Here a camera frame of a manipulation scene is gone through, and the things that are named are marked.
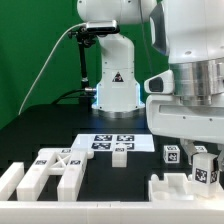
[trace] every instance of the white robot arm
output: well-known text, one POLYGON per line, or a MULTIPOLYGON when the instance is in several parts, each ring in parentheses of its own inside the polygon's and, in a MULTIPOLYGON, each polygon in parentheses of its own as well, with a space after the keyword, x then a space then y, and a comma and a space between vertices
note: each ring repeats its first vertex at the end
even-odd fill
MULTIPOLYGON (((149 21, 156 0, 82 0, 77 2, 84 21, 116 20, 118 24, 149 21)), ((134 78, 134 45, 120 34, 99 36, 102 51, 102 79, 97 85, 97 100, 92 105, 98 114, 122 118, 144 109, 139 84, 134 78)))
POLYGON ((153 46, 170 69, 145 82, 148 126, 180 138, 189 162, 193 141, 224 144, 223 12, 223 0, 164 0, 150 15, 153 46))

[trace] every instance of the table surface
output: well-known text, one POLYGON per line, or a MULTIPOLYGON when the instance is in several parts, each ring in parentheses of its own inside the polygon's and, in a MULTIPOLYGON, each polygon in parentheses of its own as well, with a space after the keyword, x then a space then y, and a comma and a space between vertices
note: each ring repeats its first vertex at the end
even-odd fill
MULTIPOLYGON (((110 119, 92 114, 80 105, 38 105, 28 108, 0 130, 0 176, 13 162, 24 162, 25 171, 41 148, 69 148, 78 134, 150 134, 145 114, 125 119, 110 119)), ((148 201, 148 180, 152 174, 191 173, 179 140, 153 136, 155 152, 128 152, 127 168, 112 168, 111 152, 95 152, 88 160, 78 201, 148 201), (181 149, 179 164, 166 164, 163 146, 181 149)), ((215 144, 200 143, 218 154, 215 144)), ((60 176, 50 176, 39 201, 57 200, 60 176)), ((224 186, 224 175, 220 174, 224 186)), ((16 193, 9 200, 16 200, 16 193)))

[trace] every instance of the cube with marker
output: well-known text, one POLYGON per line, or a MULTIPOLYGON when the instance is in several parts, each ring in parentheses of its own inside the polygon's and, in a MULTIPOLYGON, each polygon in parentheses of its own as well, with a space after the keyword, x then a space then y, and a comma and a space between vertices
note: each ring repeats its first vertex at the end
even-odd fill
POLYGON ((193 157, 192 193, 206 198, 216 194, 219 180, 217 155, 199 153, 193 157))
POLYGON ((166 163, 180 162, 180 149, 177 145, 165 145, 163 158, 166 163))
POLYGON ((118 144, 112 152, 112 167, 126 167, 127 166, 127 146, 125 144, 118 144))

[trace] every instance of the white cable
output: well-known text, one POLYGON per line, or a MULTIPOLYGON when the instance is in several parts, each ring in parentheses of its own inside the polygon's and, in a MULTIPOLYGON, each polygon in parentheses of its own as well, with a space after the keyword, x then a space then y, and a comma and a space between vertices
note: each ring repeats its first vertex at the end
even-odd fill
POLYGON ((58 39, 58 41, 57 41, 57 43, 54 45, 54 48, 52 49, 50 55, 48 56, 46 62, 44 63, 44 66, 43 66, 42 69, 40 70, 40 72, 39 72, 37 78, 36 78, 35 81, 33 82, 32 86, 30 87, 29 92, 27 93, 26 97, 24 98, 23 103, 22 103, 22 105, 21 105, 21 107, 20 107, 20 109, 19 109, 19 115, 21 114, 21 112, 22 112, 22 110, 23 110, 23 108, 24 108, 25 103, 27 102, 27 100, 28 100, 28 98, 29 98, 31 92, 33 91, 35 85, 37 84, 38 80, 40 79, 40 77, 41 77, 41 75, 42 75, 42 73, 43 73, 45 67, 47 66, 49 60, 51 59, 53 53, 55 52, 55 50, 56 50, 57 46, 59 45, 59 43, 61 42, 61 40, 64 38, 64 36, 65 36, 70 30, 72 30, 72 29, 74 29, 74 28, 77 28, 77 27, 85 26, 85 25, 86 25, 85 23, 81 23, 81 24, 77 24, 77 25, 74 25, 74 26, 70 27, 70 28, 67 29, 67 30, 61 35, 61 37, 58 39))

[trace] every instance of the green backdrop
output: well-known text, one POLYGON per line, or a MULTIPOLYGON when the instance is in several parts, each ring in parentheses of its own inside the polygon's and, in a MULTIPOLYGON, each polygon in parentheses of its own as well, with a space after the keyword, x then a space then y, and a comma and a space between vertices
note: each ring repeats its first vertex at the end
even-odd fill
MULTIPOLYGON (((77 0, 0 0, 0 128, 18 114, 20 105, 54 44, 70 26, 82 22, 77 0)), ((150 46, 154 75, 167 69, 167 58, 150 46)), ((141 25, 121 26, 135 45, 135 77, 142 85, 151 76, 141 25)), ((91 86, 101 78, 100 47, 86 52, 91 86)), ((75 39, 65 37, 32 92, 26 107, 49 104, 64 92, 80 88, 80 63, 75 39)))

